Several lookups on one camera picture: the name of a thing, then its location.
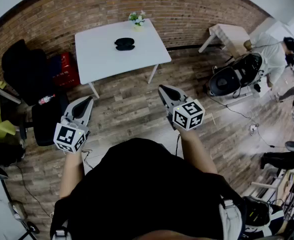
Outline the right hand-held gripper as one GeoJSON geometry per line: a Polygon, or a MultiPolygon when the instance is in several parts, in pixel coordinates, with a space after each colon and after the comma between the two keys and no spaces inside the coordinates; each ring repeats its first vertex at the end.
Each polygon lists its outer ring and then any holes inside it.
{"type": "Polygon", "coordinates": [[[185,92],[171,85],[159,85],[158,94],[168,108],[167,119],[174,130],[180,127],[189,131],[202,124],[205,109],[197,99],[185,101],[185,92]]]}

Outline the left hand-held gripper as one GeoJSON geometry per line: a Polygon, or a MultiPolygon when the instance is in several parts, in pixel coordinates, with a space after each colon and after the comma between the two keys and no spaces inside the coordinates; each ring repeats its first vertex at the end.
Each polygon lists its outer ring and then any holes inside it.
{"type": "Polygon", "coordinates": [[[54,144],[58,149],[77,153],[85,144],[89,128],[86,126],[91,117],[94,99],[92,96],[84,96],[71,102],[56,124],[54,144]]]}

